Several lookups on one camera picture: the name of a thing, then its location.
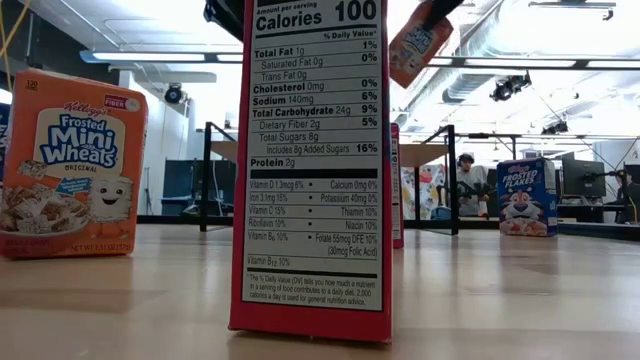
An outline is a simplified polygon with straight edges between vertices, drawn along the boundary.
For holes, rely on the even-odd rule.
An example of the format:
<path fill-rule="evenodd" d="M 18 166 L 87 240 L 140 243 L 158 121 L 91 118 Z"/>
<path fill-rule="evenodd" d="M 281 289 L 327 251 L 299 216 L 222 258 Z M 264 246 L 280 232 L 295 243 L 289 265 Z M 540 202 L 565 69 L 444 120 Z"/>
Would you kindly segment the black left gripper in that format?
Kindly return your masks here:
<path fill-rule="evenodd" d="M 206 22 L 221 26 L 240 42 L 244 39 L 245 0 L 205 0 L 203 17 Z"/>

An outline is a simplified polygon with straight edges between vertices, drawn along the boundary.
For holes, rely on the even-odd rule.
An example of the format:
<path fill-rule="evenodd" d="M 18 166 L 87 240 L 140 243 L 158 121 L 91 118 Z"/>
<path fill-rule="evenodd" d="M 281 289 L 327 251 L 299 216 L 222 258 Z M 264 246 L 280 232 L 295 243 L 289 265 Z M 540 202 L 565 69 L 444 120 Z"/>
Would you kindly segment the orange Frosted Mini Wheats box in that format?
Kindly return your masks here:
<path fill-rule="evenodd" d="M 147 122 L 146 99 L 137 91 L 33 68 L 17 73 L 0 255 L 131 253 Z"/>
<path fill-rule="evenodd" d="M 429 30 L 424 23 L 432 16 L 433 0 L 425 0 L 413 11 L 389 45 L 389 76 L 407 89 L 448 41 L 454 28 L 444 17 Z"/>

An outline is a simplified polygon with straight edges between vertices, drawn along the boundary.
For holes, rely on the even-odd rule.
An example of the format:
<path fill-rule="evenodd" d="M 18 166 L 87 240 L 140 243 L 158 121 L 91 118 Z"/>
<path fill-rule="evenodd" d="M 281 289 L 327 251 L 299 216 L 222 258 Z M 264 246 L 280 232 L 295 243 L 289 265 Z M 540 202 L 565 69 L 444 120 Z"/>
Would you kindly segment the red Froot Loops box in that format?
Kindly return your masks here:
<path fill-rule="evenodd" d="M 399 126 L 392 123 L 391 130 L 391 178 L 392 178 L 392 245 L 394 249 L 404 247 L 404 217 L 401 190 Z"/>
<path fill-rule="evenodd" d="M 233 330 L 387 343 L 387 0 L 246 0 Z"/>

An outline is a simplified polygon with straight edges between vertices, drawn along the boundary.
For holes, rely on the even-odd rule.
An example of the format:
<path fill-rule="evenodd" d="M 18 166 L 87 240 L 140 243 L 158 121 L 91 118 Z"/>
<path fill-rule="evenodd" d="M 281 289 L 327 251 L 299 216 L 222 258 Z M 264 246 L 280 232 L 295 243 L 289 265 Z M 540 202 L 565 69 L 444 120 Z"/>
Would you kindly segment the blue Frosted Flakes box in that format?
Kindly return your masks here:
<path fill-rule="evenodd" d="M 10 105 L 0 103 L 0 183 L 3 181 L 4 160 L 7 149 Z"/>
<path fill-rule="evenodd" d="M 555 165 L 546 158 L 497 165 L 499 230 L 503 235 L 552 237 L 557 234 Z"/>

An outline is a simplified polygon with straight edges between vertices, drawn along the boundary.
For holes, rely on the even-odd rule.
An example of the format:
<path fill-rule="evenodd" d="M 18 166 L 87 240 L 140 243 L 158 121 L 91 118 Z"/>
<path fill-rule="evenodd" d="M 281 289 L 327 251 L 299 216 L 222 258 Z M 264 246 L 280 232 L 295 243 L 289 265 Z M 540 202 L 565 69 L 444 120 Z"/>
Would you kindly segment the long linear ceiling light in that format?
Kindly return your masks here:
<path fill-rule="evenodd" d="M 228 63 L 240 64 L 241 53 L 187 52 L 102 52 L 83 50 L 80 58 L 86 63 Z M 640 58 L 517 58 L 435 56 L 427 67 L 500 70 L 575 70 L 575 71 L 640 71 Z"/>

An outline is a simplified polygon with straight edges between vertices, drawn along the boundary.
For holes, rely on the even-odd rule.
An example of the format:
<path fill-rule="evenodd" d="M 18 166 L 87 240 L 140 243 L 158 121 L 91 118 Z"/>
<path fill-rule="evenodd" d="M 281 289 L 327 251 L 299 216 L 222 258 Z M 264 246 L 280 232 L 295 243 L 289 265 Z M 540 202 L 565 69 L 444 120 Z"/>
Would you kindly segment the black ceiling spotlight cluster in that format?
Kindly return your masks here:
<path fill-rule="evenodd" d="M 524 75 L 507 76 L 495 83 L 495 89 L 489 94 L 489 97 L 495 102 L 507 101 L 513 95 L 531 85 L 532 81 L 529 72 Z"/>

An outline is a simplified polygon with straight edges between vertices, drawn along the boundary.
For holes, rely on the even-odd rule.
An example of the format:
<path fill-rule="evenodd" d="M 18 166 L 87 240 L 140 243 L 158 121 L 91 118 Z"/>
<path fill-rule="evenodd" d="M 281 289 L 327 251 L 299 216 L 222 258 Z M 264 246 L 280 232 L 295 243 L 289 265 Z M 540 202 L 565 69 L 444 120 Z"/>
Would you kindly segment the dark blue partition panel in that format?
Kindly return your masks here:
<path fill-rule="evenodd" d="M 163 216 L 199 215 L 204 178 L 208 183 L 207 214 L 230 216 L 234 212 L 236 164 L 211 160 L 204 176 L 203 160 L 167 160 L 161 201 Z"/>

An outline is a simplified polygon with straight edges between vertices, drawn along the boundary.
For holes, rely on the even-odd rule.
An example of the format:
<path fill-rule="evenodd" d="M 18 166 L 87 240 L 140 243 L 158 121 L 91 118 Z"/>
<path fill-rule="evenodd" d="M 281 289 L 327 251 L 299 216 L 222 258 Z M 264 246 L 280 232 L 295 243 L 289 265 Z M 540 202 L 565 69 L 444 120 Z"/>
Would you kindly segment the person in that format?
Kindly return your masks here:
<path fill-rule="evenodd" d="M 491 186 L 488 183 L 488 169 L 475 165 L 474 157 L 463 153 L 457 160 L 456 184 L 459 195 L 459 215 L 489 218 L 488 202 Z"/>
<path fill-rule="evenodd" d="M 616 222 L 619 224 L 640 223 L 640 183 L 633 180 L 632 174 L 628 171 L 617 171 L 616 180 L 619 188 L 614 205 L 623 207 L 616 215 Z"/>

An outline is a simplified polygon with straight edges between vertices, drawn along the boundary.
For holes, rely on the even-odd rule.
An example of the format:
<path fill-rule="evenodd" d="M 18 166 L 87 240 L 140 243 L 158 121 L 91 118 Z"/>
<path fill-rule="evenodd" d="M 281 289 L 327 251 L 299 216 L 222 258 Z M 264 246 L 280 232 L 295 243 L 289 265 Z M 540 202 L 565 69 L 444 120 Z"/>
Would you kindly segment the colourful patterned white cloth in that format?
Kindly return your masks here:
<path fill-rule="evenodd" d="M 446 168 L 444 165 L 423 165 L 419 168 L 418 192 L 421 220 L 430 220 L 431 212 L 438 206 L 438 186 L 445 185 Z M 405 220 L 416 219 L 415 169 L 401 168 L 401 190 L 403 216 Z"/>

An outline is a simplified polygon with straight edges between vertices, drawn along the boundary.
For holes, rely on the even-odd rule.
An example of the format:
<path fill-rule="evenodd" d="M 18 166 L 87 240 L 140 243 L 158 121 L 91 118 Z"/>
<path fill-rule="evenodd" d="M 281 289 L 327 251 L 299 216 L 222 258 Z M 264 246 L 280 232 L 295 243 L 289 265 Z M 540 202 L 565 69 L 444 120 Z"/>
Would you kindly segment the dark office desk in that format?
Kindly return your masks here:
<path fill-rule="evenodd" d="M 620 204 L 603 202 L 601 198 L 564 198 L 557 207 L 559 218 L 579 223 L 614 223 L 624 209 Z"/>

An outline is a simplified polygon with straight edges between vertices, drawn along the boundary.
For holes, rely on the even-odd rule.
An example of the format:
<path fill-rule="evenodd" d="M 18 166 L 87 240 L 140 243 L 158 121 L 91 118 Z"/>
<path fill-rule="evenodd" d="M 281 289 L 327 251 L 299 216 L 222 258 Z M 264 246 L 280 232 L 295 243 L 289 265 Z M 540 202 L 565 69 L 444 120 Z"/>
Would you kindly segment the silver ceiling air duct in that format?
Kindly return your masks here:
<path fill-rule="evenodd" d="M 543 0 L 463 0 L 448 15 L 454 32 L 438 54 L 464 58 L 524 58 L 533 54 L 535 50 L 524 35 L 530 31 L 526 22 L 534 14 L 529 4 L 537 1 Z M 438 102 L 460 104 L 491 78 L 471 69 L 425 69 L 403 95 L 400 109 L 416 113 L 420 107 Z"/>

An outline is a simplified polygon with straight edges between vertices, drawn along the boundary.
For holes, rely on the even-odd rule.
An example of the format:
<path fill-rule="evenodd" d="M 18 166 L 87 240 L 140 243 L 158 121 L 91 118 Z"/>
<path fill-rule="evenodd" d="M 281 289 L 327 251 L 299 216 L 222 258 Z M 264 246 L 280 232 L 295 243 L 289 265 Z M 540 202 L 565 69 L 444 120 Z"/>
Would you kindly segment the black ceiling rail fixture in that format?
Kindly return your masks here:
<path fill-rule="evenodd" d="M 530 8 L 541 9 L 574 9 L 574 10 L 598 10 L 605 11 L 602 17 L 604 21 L 609 21 L 614 16 L 614 9 L 617 7 L 616 1 L 598 0 L 531 0 L 528 2 Z"/>

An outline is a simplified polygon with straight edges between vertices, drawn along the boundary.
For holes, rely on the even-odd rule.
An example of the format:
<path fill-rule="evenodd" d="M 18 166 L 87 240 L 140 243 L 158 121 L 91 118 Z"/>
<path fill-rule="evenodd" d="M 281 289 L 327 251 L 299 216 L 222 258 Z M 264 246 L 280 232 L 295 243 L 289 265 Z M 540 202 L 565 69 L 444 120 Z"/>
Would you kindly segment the wooden shelf black metal frame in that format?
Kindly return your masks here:
<path fill-rule="evenodd" d="M 375 129 L 321 129 L 315 119 L 268 123 L 246 144 L 213 141 L 236 164 L 234 222 L 267 232 L 381 233 L 392 207 L 391 142 Z M 442 145 L 400 145 L 400 168 L 444 156 Z"/>

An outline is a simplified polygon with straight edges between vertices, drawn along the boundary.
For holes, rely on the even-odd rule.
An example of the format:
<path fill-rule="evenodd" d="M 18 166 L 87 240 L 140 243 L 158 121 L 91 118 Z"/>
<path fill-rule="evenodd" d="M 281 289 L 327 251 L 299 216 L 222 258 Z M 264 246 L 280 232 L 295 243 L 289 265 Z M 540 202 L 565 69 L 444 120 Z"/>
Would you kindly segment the black metal frame stand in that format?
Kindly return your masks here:
<path fill-rule="evenodd" d="M 545 157 L 558 167 L 564 158 L 597 161 L 606 171 L 640 165 L 640 135 L 457 133 L 458 153 L 470 152 L 481 165 Z"/>

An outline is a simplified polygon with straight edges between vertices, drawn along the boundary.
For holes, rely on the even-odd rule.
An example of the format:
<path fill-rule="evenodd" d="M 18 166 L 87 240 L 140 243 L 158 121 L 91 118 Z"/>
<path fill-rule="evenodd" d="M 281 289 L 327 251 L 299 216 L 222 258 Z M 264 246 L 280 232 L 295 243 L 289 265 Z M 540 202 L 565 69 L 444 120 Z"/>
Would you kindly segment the black aluminium table frame rails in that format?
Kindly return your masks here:
<path fill-rule="evenodd" d="M 152 225 L 200 225 L 200 219 L 194 216 L 158 216 L 139 215 L 138 224 Z M 459 230 L 497 230 L 497 220 L 459 220 Z M 449 220 L 405 220 L 405 229 L 417 230 L 449 230 Z M 640 243 L 640 225 L 572 223 L 558 224 L 558 234 L 621 240 Z"/>

